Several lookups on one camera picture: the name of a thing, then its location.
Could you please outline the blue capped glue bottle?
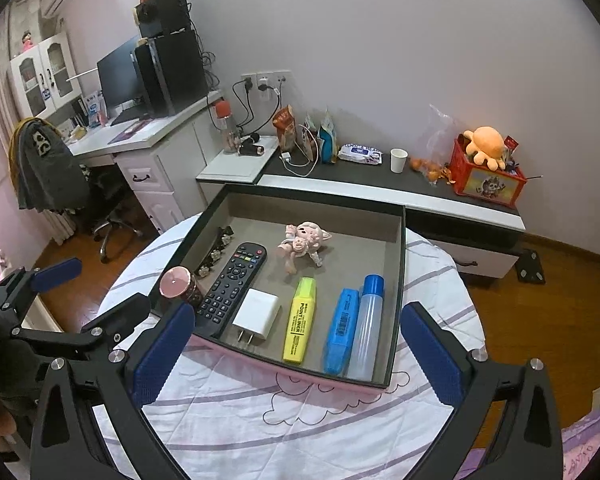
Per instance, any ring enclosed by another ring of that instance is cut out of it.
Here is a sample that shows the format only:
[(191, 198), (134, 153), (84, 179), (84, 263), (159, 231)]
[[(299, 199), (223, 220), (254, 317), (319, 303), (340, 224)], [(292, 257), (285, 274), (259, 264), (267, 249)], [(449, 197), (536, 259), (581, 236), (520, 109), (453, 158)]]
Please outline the blue capped glue bottle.
[(370, 382), (373, 379), (379, 344), (382, 308), (384, 307), (384, 278), (370, 274), (364, 278), (358, 322), (353, 339), (347, 378)]

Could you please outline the black remote control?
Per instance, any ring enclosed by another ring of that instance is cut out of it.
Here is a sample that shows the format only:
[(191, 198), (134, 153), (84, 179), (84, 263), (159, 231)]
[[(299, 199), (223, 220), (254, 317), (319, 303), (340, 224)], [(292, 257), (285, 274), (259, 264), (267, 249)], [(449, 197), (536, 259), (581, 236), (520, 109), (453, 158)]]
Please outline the black remote control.
[(267, 255), (266, 248), (258, 243), (242, 243), (234, 250), (196, 309), (195, 335), (204, 338), (222, 335)]

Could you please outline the blue highlighter marker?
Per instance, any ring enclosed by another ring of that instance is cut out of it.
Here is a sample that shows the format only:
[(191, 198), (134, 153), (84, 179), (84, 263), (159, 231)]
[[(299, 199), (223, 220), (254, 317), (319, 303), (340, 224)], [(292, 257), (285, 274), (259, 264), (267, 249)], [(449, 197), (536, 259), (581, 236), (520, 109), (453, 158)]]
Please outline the blue highlighter marker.
[(356, 289), (344, 288), (330, 323), (323, 351), (323, 372), (340, 376), (346, 370), (358, 322), (360, 296)]

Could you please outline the white power adapter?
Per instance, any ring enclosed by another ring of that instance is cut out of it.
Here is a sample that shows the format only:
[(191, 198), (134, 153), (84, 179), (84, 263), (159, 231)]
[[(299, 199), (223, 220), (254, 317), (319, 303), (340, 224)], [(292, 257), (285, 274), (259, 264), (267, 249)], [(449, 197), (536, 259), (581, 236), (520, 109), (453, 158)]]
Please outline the white power adapter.
[(253, 338), (257, 341), (268, 338), (279, 308), (277, 296), (250, 288), (233, 320), (233, 326), (238, 330), (237, 340), (247, 336), (247, 344), (251, 344)]

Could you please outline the yellow highlighter marker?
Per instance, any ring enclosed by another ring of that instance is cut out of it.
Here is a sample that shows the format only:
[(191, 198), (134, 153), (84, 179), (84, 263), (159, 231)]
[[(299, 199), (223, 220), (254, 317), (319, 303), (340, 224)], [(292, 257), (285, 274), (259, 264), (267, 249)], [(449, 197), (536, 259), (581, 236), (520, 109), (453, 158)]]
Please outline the yellow highlighter marker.
[(284, 341), (283, 360), (300, 365), (306, 355), (316, 308), (316, 281), (302, 278), (292, 298)]

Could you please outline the pink pig figurine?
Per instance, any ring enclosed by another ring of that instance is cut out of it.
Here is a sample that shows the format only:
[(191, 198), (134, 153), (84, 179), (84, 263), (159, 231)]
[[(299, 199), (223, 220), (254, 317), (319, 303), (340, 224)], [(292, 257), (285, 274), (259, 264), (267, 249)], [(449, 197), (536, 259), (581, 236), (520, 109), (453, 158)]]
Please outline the pink pig figurine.
[(279, 255), (284, 259), (287, 274), (296, 274), (296, 260), (308, 256), (320, 268), (323, 259), (320, 249), (332, 238), (332, 233), (323, 230), (311, 221), (300, 223), (298, 226), (288, 224), (285, 228), (285, 239), (277, 246)]

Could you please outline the black bathroom scale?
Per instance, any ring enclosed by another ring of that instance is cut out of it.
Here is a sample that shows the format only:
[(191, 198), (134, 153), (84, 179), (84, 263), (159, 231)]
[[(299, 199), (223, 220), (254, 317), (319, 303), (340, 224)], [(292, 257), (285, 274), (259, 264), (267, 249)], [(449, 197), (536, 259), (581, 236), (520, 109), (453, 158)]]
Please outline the black bathroom scale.
[(544, 285), (545, 275), (539, 254), (530, 248), (524, 248), (515, 263), (518, 281), (521, 283)]

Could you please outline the pink floral bedding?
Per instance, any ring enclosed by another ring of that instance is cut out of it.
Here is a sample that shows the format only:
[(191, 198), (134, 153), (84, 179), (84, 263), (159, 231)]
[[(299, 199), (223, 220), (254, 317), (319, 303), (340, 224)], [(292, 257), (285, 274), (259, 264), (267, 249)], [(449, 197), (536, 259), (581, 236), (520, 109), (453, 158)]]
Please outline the pink floral bedding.
[(600, 449), (600, 410), (593, 410), (562, 430), (562, 478), (577, 479)]

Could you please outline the white desk with drawers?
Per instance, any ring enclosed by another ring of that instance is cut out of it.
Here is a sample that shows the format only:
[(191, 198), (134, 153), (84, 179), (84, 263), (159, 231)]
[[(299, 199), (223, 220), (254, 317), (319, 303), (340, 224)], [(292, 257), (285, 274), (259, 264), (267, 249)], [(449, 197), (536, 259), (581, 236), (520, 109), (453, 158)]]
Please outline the white desk with drawers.
[(122, 122), (91, 129), (69, 148), (86, 166), (117, 166), (151, 223), (164, 233), (207, 207), (197, 176), (222, 151), (210, 110), (222, 99), (222, 92), (212, 91), (178, 114), (144, 126)]

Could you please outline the red cartoon storage box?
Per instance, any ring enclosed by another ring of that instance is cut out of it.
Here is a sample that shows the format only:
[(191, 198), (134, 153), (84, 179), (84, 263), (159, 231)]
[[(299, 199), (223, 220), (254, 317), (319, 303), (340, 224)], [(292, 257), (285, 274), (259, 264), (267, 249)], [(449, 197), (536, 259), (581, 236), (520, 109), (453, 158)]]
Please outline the red cartoon storage box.
[(450, 161), (453, 191), (460, 196), (514, 208), (528, 179), (518, 168), (514, 171), (491, 171), (486, 165), (476, 165), (465, 153), (467, 145), (468, 140), (464, 136), (454, 140)]

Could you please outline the orange octopus plush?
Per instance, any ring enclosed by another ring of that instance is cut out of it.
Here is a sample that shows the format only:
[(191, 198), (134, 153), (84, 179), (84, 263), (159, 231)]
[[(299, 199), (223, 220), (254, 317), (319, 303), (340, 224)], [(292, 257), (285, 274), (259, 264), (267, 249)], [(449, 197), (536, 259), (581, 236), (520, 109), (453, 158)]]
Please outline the orange octopus plush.
[(468, 140), (465, 153), (476, 165), (486, 165), (491, 171), (505, 169), (505, 144), (498, 130), (482, 126), (476, 130), (465, 130), (463, 136)]

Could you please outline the orange capped bottle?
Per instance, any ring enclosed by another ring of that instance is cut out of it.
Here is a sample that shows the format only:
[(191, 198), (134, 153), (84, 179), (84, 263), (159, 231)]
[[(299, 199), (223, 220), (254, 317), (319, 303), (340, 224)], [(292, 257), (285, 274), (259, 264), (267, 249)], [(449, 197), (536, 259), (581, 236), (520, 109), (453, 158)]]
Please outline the orange capped bottle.
[(214, 104), (214, 110), (221, 130), (223, 151), (225, 153), (236, 153), (240, 143), (240, 135), (230, 108), (230, 102), (218, 101)]

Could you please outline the clear plastic bag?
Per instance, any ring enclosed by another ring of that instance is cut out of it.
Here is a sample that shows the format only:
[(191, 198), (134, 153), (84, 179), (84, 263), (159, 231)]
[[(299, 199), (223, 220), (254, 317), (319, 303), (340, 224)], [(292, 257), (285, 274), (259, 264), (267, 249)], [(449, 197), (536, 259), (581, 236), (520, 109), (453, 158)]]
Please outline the clear plastic bag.
[(430, 104), (427, 128), (422, 135), (422, 154), (430, 162), (446, 164), (451, 160), (454, 140), (465, 129), (464, 122)]

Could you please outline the black computer tower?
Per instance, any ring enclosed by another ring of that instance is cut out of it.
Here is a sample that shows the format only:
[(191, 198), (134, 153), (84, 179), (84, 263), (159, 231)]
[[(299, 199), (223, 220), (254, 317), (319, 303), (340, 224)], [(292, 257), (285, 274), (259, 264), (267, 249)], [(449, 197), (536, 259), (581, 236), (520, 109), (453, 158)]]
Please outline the black computer tower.
[(152, 118), (178, 114), (208, 96), (209, 85), (192, 30), (146, 39), (132, 53), (142, 101)]

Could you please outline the black speaker on tower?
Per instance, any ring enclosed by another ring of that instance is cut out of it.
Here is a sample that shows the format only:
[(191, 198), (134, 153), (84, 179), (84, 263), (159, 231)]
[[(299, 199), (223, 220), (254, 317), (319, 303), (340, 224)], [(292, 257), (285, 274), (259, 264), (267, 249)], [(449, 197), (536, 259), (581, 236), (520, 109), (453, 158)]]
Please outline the black speaker on tower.
[(187, 0), (146, 0), (135, 8), (140, 36), (156, 38), (189, 29)]

